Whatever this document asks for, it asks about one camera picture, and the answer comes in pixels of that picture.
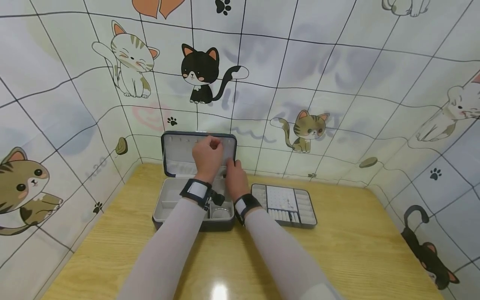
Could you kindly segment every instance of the jewelry tray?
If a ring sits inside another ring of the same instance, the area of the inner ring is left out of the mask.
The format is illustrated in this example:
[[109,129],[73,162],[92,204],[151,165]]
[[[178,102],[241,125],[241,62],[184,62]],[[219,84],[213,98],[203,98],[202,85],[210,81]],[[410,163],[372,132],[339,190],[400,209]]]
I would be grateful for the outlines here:
[[189,178],[197,173],[192,149],[195,143],[211,135],[221,139],[224,147],[222,165],[217,173],[212,189],[225,196],[221,206],[210,203],[210,209],[200,226],[200,231],[229,231],[235,224],[233,201],[226,192],[225,174],[227,158],[235,160],[237,139],[233,134],[205,132],[167,131],[162,135],[163,168],[167,176],[160,189],[152,221],[158,230],[181,199],[180,192]]
[[317,225],[306,190],[254,183],[251,193],[281,226],[311,229]]

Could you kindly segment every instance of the white cartoon cat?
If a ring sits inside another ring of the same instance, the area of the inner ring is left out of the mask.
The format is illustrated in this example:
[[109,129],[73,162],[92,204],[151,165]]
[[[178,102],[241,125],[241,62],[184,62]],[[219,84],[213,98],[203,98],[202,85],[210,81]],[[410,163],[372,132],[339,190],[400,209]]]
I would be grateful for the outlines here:
[[142,73],[153,69],[154,59],[160,51],[147,47],[141,39],[126,33],[115,21],[112,21],[112,30],[110,48],[94,42],[92,49],[112,64],[113,83],[125,96],[148,98],[152,91]]
[[453,86],[448,102],[426,121],[416,137],[422,142],[434,142],[450,136],[459,120],[480,117],[480,72],[466,85]]
[[430,0],[382,0],[384,10],[392,11],[394,15],[416,17],[428,9]]

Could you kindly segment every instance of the cartoon cat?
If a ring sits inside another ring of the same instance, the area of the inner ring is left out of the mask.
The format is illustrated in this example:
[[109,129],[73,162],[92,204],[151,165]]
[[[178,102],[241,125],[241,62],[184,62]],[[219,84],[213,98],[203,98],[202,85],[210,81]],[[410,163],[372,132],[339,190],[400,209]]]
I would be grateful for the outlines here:
[[113,83],[125,96],[148,98],[152,90],[142,73],[153,69],[154,59],[160,51],[147,47],[141,39],[126,33],[115,21],[112,21],[112,30],[111,48],[94,42],[92,49],[112,64]]
[[290,124],[282,118],[270,120],[272,126],[282,128],[285,131],[285,143],[296,152],[310,153],[310,140],[321,137],[325,132],[325,122],[329,113],[322,115],[310,115],[308,111],[302,110],[297,116],[293,132],[298,137],[293,144],[290,144]]
[[394,15],[417,17],[428,10],[430,0],[382,0],[382,8]]
[[24,232],[45,220],[60,208],[63,200],[42,192],[50,179],[47,169],[15,147],[0,163],[0,214],[9,214],[16,227],[3,227],[0,235]]
[[438,258],[437,248],[430,242],[425,242],[420,245],[417,236],[408,227],[408,216],[414,211],[419,211],[423,223],[428,223],[427,212],[420,205],[412,205],[405,212],[403,218],[405,222],[405,229],[402,232],[403,239],[407,242],[415,257],[420,261],[422,267],[430,273],[430,277],[435,280],[435,285],[438,289],[445,289],[449,283],[460,283],[460,280],[452,273]]
[[242,66],[231,67],[225,72],[218,94],[213,97],[212,89],[208,86],[218,78],[218,66],[220,58],[216,48],[210,48],[207,52],[197,51],[187,44],[182,44],[183,61],[181,72],[183,79],[194,85],[190,102],[208,104],[219,100],[225,86],[230,80],[245,79],[248,77],[248,70]]
[[459,120],[480,117],[480,72],[463,87],[451,87],[447,95],[448,102],[420,127],[418,141],[444,139],[453,133]]

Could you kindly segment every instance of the jewelry box lid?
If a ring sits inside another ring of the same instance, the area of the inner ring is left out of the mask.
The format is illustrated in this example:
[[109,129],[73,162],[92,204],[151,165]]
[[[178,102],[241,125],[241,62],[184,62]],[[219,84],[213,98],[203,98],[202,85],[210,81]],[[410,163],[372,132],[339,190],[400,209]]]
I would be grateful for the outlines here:
[[235,160],[237,152],[237,138],[233,134],[166,131],[162,135],[163,170],[169,177],[192,178],[197,174],[197,167],[192,156],[192,149],[196,142],[207,136],[214,136],[222,141],[223,158],[217,177],[225,177],[227,173],[227,159]]

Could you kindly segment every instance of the white arm sleeve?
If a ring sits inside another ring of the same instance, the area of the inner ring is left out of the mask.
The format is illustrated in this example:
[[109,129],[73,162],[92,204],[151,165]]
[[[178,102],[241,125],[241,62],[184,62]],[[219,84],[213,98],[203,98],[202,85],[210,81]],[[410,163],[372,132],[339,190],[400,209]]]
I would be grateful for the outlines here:
[[284,300],[342,300],[317,262],[264,209],[245,226]]
[[117,300],[173,299],[205,213],[198,205],[180,199],[138,257]]

